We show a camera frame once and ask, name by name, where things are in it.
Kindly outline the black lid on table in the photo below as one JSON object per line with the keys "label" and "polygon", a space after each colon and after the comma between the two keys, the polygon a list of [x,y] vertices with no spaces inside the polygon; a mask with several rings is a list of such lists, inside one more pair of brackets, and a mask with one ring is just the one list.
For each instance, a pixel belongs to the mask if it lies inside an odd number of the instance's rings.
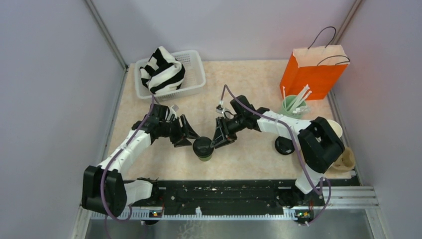
{"label": "black lid on table", "polygon": [[281,155],[290,155],[295,152],[292,140],[281,136],[276,138],[274,147]]}

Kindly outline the white plastic basket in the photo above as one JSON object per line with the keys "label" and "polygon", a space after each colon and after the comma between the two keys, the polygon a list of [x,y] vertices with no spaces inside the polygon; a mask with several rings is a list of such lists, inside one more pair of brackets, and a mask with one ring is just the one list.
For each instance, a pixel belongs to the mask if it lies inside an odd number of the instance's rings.
{"label": "white plastic basket", "polygon": [[[185,50],[171,53],[171,55],[185,67],[185,77],[180,89],[165,94],[157,94],[155,98],[160,102],[198,94],[206,84],[206,74],[201,57],[197,51]],[[141,83],[139,72],[139,68],[146,66],[147,62],[147,58],[138,60],[134,65],[133,71],[136,95],[142,100],[151,99],[150,92]]]}

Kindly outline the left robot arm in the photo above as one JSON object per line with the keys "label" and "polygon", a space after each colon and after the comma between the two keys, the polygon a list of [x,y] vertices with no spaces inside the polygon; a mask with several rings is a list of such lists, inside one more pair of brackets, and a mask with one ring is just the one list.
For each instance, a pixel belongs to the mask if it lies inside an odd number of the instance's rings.
{"label": "left robot arm", "polygon": [[158,138],[168,138],[174,147],[192,145],[200,136],[185,115],[178,116],[174,107],[151,104],[143,120],[137,121],[125,140],[97,166],[88,166],[83,174],[81,206],[110,217],[119,217],[126,207],[142,200],[153,206],[159,192],[150,179],[124,181],[125,174]]}

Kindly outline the white wrapped straws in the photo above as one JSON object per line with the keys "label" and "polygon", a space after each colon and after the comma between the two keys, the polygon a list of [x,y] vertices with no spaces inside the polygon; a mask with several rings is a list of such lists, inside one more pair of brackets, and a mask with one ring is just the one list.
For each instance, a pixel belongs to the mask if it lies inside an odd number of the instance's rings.
{"label": "white wrapped straws", "polygon": [[284,115],[300,116],[303,115],[308,107],[305,100],[310,96],[312,91],[309,85],[305,85],[297,95],[286,96],[285,87],[283,86],[283,102],[281,113]]}

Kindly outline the cardboard cup carrier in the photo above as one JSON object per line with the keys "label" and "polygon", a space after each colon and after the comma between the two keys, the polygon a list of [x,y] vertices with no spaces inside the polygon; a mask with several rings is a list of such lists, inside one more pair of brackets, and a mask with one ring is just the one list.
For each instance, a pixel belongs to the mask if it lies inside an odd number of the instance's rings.
{"label": "cardboard cup carrier", "polygon": [[349,172],[355,168],[356,159],[354,152],[350,147],[345,147],[341,156],[331,165],[330,169],[339,172]]}

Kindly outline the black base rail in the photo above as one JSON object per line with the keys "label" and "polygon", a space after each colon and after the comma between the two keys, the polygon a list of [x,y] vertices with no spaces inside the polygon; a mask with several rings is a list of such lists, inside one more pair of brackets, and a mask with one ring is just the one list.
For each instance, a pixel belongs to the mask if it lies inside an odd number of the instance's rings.
{"label": "black base rail", "polygon": [[205,216],[282,215],[291,205],[293,179],[287,180],[158,180],[150,198],[134,207],[157,207],[164,215]]}

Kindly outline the stack of paper cups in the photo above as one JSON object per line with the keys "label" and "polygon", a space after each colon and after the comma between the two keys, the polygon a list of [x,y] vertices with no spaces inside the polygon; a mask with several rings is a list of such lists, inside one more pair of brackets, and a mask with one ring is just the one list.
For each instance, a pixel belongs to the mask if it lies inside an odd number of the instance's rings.
{"label": "stack of paper cups", "polygon": [[333,131],[335,132],[335,134],[337,135],[337,137],[341,138],[343,135],[343,129],[341,125],[338,122],[331,119],[328,119],[327,121],[329,125],[331,126],[331,128],[333,129]]}

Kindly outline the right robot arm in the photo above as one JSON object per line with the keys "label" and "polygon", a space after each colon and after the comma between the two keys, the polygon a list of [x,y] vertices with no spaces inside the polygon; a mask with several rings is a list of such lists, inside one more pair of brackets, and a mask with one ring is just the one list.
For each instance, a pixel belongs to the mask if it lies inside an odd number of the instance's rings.
{"label": "right robot arm", "polygon": [[295,119],[277,114],[268,108],[255,109],[244,95],[231,100],[235,110],[233,118],[217,117],[211,148],[220,148],[233,143],[237,133],[243,129],[273,133],[291,141],[300,158],[302,173],[295,181],[292,199],[305,205],[312,199],[321,177],[343,154],[345,146],[329,121],[322,117],[314,120]]}

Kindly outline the green straw holder cup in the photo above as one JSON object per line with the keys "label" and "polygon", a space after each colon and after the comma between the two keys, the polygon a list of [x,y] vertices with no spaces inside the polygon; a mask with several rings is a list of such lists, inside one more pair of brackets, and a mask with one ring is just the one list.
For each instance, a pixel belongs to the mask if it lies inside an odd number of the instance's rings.
{"label": "green straw holder cup", "polygon": [[296,95],[289,95],[283,99],[282,106],[279,110],[279,114],[294,118],[301,119],[306,113],[310,111],[305,101],[300,104],[299,99]]}

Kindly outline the black white striped cloth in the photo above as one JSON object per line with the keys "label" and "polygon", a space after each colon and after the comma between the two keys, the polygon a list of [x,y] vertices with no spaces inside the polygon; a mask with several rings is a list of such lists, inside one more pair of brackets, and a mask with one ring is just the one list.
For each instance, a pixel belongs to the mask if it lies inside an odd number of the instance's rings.
{"label": "black white striped cloth", "polygon": [[160,46],[146,65],[139,68],[139,73],[142,85],[156,95],[180,89],[186,69],[167,49]]}

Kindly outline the green paper coffee cup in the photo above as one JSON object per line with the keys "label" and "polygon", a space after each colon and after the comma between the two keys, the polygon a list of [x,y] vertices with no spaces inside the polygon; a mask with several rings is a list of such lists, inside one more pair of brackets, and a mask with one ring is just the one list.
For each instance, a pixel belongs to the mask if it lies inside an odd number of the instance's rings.
{"label": "green paper coffee cup", "polygon": [[197,157],[200,161],[206,162],[206,161],[209,161],[212,158],[212,153],[211,154],[198,154]]}

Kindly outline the orange paper bag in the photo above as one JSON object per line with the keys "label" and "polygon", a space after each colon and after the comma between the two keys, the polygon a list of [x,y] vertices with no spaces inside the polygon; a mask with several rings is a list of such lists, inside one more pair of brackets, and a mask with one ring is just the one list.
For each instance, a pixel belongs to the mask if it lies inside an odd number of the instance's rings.
{"label": "orange paper bag", "polygon": [[281,78],[281,93],[299,95],[309,86],[309,100],[322,100],[343,74],[351,60],[341,45],[332,45],[332,38],[324,46],[294,48]]}

